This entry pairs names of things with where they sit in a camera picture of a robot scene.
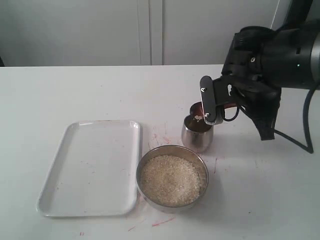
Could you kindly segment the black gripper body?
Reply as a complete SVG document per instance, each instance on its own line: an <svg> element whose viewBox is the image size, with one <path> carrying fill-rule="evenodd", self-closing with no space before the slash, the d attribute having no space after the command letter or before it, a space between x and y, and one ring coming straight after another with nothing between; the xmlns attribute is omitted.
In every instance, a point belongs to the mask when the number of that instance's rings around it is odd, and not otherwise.
<svg viewBox="0 0 320 240"><path fill-rule="evenodd" d="M223 105L221 116L225 117L225 109L236 107L234 117L243 111L249 118L275 118L280 107L280 87L267 83L258 75L238 76L232 72L223 72L220 80L231 85L230 102Z"/></svg>

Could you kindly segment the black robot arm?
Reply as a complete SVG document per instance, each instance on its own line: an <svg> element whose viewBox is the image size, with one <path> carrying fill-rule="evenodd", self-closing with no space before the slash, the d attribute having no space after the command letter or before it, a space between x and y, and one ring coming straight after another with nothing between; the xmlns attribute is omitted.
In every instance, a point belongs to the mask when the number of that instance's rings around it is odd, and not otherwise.
<svg viewBox="0 0 320 240"><path fill-rule="evenodd" d="M261 140L273 140L282 89L318 88L320 21L290 20L276 30L242 28L234 34L221 78Z"/></svg>

